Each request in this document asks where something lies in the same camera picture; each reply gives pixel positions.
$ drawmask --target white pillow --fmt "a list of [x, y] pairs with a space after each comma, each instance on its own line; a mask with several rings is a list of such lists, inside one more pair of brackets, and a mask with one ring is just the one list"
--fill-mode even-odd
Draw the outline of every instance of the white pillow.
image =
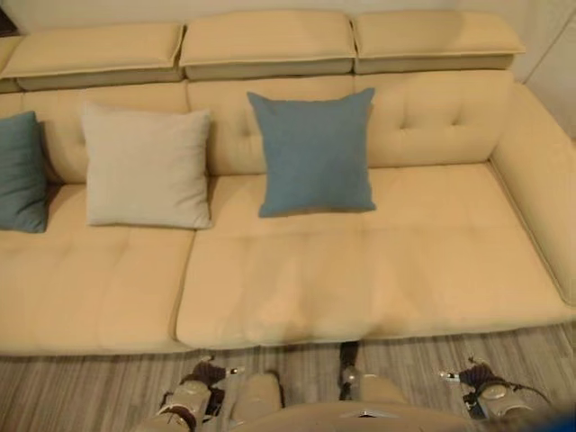
[[86, 102], [87, 218], [114, 223], [209, 228], [208, 111], [127, 111]]

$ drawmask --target sofa armrest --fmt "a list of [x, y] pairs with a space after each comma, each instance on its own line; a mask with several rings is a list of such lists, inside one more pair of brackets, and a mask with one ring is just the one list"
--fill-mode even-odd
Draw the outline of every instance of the sofa armrest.
[[565, 302], [576, 305], [576, 150], [536, 97], [515, 84], [491, 155]]

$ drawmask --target sofa cushion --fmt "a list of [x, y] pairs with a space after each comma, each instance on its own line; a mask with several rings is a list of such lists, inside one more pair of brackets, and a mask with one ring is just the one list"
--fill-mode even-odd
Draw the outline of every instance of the sofa cushion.
[[210, 110], [208, 170], [212, 175], [266, 172], [262, 133], [247, 92], [269, 99], [326, 101], [354, 92], [351, 76], [254, 79], [188, 84], [192, 110]]
[[264, 175], [211, 185], [177, 336], [235, 348], [495, 331], [568, 320], [486, 164], [373, 169], [377, 211], [259, 219]]
[[88, 223], [209, 228], [207, 111], [174, 114], [88, 102]]
[[248, 93], [264, 135], [268, 176], [260, 217], [374, 210], [366, 126], [374, 89], [331, 101], [275, 101]]
[[180, 66], [193, 80], [344, 74], [355, 55], [341, 12], [250, 11], [189, 22]]
[[576, 307], [576, 142], [526, 86], [514, 87], [507, 128], [491, 161], [542, 249], [559, 294]]
[[0, 230], [44, 232], [46, 177], [34, 112], [0, 119]]
[[503, 69], [524, 46], [494, 13], [394, 11], [354, 18], [357, 74]]
[[26, 90], [178, 81], [182, 32], [177, 23], [40, 31], [18, 45], [2, 77]]
[[0, 93], [11, 93], [20, 90], [13, 78], [2, 79], [2, 70], [5, 68], [8, 59], [14, 52], [16, 46], [22, 41], [22, 36], [12, 36], [9, 38], [0, 38]]
[[509, 114], [513, 75], [464, 70], [189, 83], [191, 109], [209, 109], [212, 175], [266, 172], [262, 134], [247, 92], [269, 99], [338, 99], [376, 89], [368, 121], [368, 166], [484, 162]]
[[85, 101], [160, 113], [189, 112], [185, 83], [25, 93], [22, 108], [35, 111], [44, 129], [52, 183], [86, 182], [88, 156], [80, 121]]
[[484, 162], [509, 114], [514, 77], [507, 70], [355, 76], [374, 87], [368, 122], [369, 167]]
[[0, 231], [0, 353], [170, 352], [194, 232], [86, 226], [86, 189], [60, 188], [43, 234]]
[[23, 103], [22, 93], [0, 94], [0, 118], [22, 113]]

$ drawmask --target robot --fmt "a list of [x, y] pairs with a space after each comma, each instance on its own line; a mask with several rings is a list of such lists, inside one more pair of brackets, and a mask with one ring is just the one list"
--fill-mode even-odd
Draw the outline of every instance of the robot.
[[[466, 430], [471, 421], [443, 412], [412, 406], [400, 389], [386, 378], [363, 374], [355, 366], [358, 344], [340, 348], [339, 401], [284, 407], [283, 389], [275, 373], [248, 378], [231, 413], [230, 432], [346, 432]], [[498, 377], [484, 362], [460, 373], [442, 372], [449, 382], [465, 383], [472, 391], [463, 401], [472, 419], [506, 419], [531, 410], [518, 390], [536, 389]], [[173, 393], [165, 395], [154, 418], [133, 432], [202, 432], [203, 422], [218, 415], [224, 391], [214, 385], [242, 369], [224, 369], [203, 359]]]

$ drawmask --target blue pillow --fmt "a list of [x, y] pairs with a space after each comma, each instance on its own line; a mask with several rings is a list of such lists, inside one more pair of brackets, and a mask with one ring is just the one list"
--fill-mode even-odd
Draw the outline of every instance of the blue pillow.
[[34, 112], [0, 120], [0, 230], [44, 232], [46, 177]]
[[366, 157], [373, 88], [317, 102], [247, 95], [264, 137], [268, 170], [260, 217], [375, 210]]

